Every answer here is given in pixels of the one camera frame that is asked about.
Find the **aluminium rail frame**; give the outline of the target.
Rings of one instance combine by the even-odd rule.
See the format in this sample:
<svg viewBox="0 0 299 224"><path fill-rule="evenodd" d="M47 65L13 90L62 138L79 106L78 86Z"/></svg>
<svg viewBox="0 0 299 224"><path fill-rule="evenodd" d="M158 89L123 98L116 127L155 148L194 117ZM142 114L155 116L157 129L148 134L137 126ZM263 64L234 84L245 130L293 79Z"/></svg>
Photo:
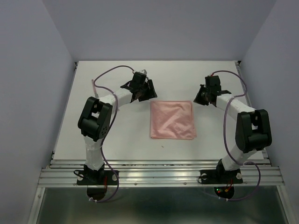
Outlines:
<svg viewBox="0 0 299 224"><path fill-rule="evenodd" d="M281 171L264 150L251 157L254 165L242 167L233 202L198 182L202 169L214 169L226 155L223 112L211 105L193 106L193 140L154 140L149 101L122 106L103 147L120 184L108 187L108 202L92 202L88 186L79 186L73 173L85 162L78 119L89 96L106 95L92 87L93 80L117 90L132 78L131 69L146 69L158 100L192 101L214 71L224 89L235 95L244 90L235 61L79 61L52 160L40 172L30 224L298 223Z"/></svg>

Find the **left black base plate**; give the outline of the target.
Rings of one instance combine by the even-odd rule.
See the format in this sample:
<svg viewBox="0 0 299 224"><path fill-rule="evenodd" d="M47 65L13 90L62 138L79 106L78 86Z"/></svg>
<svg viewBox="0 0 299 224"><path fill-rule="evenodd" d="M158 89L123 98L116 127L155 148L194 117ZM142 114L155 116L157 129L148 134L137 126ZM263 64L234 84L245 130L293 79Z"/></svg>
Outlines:
<svg viewBox="0 0 299 224"><path fill-rule="evenodd" d="M118 184L116 175L112 170L100 170L99 173L92 175L91 173L87 173L84 170L76 169L73 171L73 173L77 177L77 185L79 186L116 186Z"/></svg>

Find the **pink cloth napkin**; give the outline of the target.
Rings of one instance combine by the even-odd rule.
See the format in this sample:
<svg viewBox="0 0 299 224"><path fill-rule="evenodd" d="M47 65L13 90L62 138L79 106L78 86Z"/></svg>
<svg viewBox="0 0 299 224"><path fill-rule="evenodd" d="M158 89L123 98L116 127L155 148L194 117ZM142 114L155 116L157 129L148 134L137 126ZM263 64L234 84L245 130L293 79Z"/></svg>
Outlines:
<svg viewBox="0 0 299 224"><path fill-rule="evenodd" d="M191 101L150 103L150 137L152 139L193 140L197 137Z"/></svg>

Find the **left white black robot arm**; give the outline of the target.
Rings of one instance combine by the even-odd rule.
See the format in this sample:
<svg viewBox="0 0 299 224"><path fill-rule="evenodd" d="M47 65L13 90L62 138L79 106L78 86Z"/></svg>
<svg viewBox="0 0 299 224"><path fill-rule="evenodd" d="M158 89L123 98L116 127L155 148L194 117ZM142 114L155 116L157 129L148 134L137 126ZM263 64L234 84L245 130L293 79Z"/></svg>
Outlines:
<svg viewBox="0 0 299 224"><path fill-rule="evenodd" d="M101 183L104 178L101 145L116 118L112 114L116 114L121 106L136 100L142 102L152 98L157 98L153 81L148 78L146 70L141 70L133 72L132 80L112 94L87 99L79 117L78 128L84 136L86 147L84 171L88 172L87 177L92 183Z"/></svg>

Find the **pink handled knife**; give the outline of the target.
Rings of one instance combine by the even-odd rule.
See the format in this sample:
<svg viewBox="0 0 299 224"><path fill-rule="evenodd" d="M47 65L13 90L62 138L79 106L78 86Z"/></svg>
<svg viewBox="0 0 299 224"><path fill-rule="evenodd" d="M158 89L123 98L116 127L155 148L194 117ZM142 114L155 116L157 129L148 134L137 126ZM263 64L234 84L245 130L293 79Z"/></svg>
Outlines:
<svg viewBox="0 0 299 224"><path fill-rule="evenodd" d="M98 96L98 94L97 94L97 90L96 90L96 87L95 87L95 85L94 85L94 79L92 79L92 87L93 87L94 97L95 97L95 98L98 98L99 96Z"/></svg>

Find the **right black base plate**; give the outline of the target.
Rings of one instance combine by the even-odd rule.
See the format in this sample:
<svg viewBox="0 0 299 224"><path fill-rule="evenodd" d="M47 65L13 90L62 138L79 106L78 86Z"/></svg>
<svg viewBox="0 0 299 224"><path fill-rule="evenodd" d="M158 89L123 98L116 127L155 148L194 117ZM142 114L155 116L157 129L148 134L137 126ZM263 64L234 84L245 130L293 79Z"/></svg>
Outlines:
<svg viewBox="0 0 299 224"><path fill-rule="evenodd" d="M218 172L216 169L204 169L199 172L200 176L198 177L198 182L201 184L221 185L227 183L243 183L242 174L239 169L223 172Z"/></svg>

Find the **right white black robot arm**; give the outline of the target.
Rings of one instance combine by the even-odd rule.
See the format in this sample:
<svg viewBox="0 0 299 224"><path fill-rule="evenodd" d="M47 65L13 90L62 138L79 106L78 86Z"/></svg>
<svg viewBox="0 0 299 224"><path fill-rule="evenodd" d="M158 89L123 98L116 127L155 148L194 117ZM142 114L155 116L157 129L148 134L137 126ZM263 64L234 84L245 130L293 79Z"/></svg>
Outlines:
<svg viewBox="0 0 299 224"><path fill-rule="evenodd" d="M215 177L220 182L231 178L233 170L239 169L257 151L271 145L272 135L269 114L266 110L255 109L241 102L238 96L221 88L218 76L205 77L200 85L194 103L213 105L224 111L223 138L227 155L220 160ZM230 116L236 121L235 145L229 149L226 140L226 120Z"/></svg>

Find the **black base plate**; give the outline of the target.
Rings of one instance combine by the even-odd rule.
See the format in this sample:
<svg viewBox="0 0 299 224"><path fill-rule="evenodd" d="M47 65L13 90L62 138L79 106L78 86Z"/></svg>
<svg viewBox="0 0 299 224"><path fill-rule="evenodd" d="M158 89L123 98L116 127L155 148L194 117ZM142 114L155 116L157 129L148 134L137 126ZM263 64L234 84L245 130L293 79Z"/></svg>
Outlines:
<svg viewBox="0 0 299 224"><path fill-rule="evenodd" d="M200 176L198 177L198 182L201 184L221 185L227 183L243 183L242 174L239 169L223 172L218 172L216 169L204 169L199 172Z"/></svg>
<svg viewBox="0 0 299 224"><path fill-rule="evenodd" d="M116 186L118 184L116 175L112 170L100 170L99 173L92 175L91 173L87 173L84 170L76 169L73 171L73 173L77 177L77 185L79 186Z"/></svg>

